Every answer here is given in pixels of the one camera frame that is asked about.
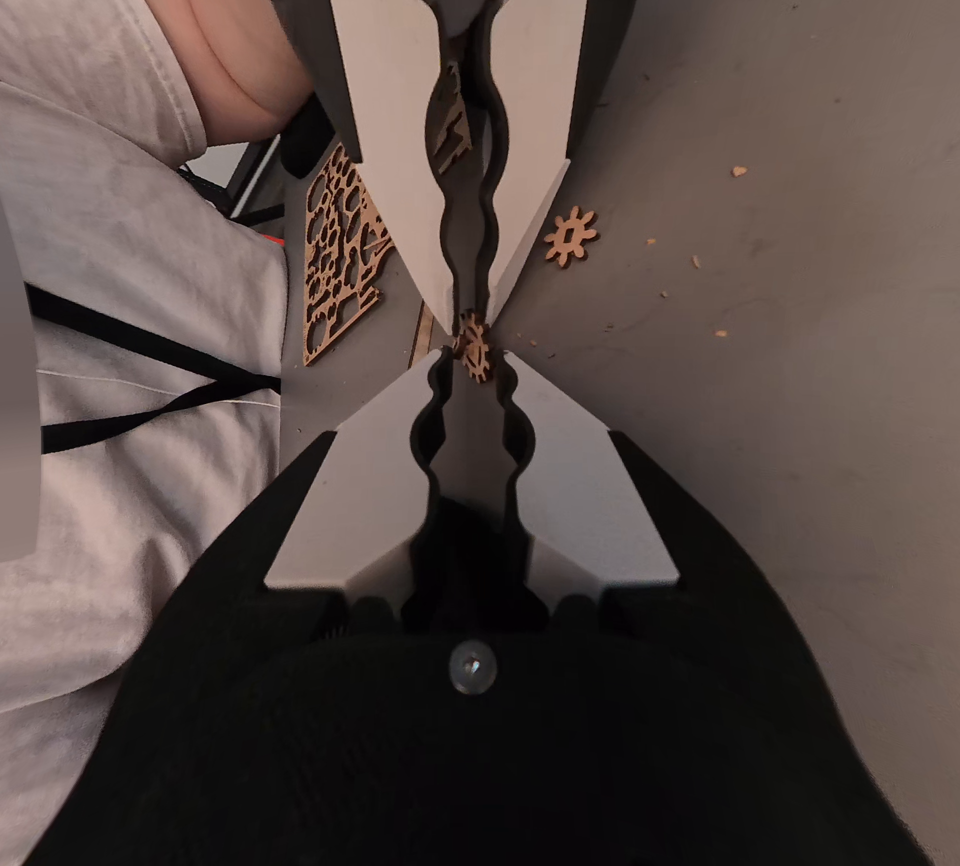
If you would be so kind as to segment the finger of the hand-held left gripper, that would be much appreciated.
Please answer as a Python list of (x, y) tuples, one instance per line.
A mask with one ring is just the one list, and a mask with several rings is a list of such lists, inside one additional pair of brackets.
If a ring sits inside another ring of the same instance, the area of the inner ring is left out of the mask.
[(509, 300), (570, 167), (588, 0), (503, 0), (482, 33), (490, 157), (479, 193), (486, 247), (477, 291), (492, 326)]
[(423, 302), (455, 327), (441, 242), (446, 199), (427, 117), (443, 72), (450, 0), (330, 0), (359, 147), (358, 171)]

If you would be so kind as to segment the laser-cut wooden parts sheet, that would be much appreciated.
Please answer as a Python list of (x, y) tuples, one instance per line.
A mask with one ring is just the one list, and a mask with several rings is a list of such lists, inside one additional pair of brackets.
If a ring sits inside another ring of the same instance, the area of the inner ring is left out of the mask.
[(304, 201), (301, 355), (296, 368), (316, 367), (363, 345), (400, 340), (424, 311), (398, 248), (358, 166), (333, 146)]

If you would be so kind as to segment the small wooden gear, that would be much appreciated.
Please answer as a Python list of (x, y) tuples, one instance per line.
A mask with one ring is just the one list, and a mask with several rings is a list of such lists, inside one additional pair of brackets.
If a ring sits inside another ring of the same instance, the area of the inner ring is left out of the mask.
[(554, 262), (559, 269), (566, 270), (572, 262), (585, 260), (589, 256), (588, 244), (599, 238), (596, 220), (594, 210), (583, 211), (578, 205), (566, 216), (556, 216), (554, 230), (543, 240), (548, 247), (545, 261)]

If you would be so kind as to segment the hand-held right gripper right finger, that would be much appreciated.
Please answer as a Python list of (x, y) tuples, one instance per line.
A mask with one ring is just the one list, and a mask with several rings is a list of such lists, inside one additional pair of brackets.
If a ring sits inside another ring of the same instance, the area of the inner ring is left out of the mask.
[(570, 596), (672, 588), (671, 558), (606, 424), (511, 351), (501, 404), (520, 428), (515, 513), (525, 584), (550, 614)]

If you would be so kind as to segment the medium wooden gear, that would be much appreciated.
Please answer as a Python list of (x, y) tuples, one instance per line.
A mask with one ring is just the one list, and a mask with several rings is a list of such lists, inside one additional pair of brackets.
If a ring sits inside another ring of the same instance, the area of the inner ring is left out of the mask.
[(453, 342), (454, 357), (478, 384), (489, 380), (495, 365), (490, 328), (480, 312), (465, 310), (460, 316), (459, 334)]

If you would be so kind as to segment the thin wooden stick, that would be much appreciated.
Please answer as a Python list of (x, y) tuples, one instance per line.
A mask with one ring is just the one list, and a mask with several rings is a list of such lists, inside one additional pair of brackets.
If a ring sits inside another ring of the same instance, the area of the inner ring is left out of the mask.
[(421, 301), (414, 328), (414, 340), (410, 351), (409, 366), (413, 368), (431, 351), (435, 317), (425, 300)]

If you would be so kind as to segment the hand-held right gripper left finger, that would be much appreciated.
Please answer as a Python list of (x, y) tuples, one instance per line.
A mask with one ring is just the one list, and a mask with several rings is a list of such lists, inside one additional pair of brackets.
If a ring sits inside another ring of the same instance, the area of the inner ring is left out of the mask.
[(414, 593), (410, 548), (437, 483), (452, 349), (429, 352), (335, 431), (265, 576), (269, 589), (374, 597), (397, 616)]

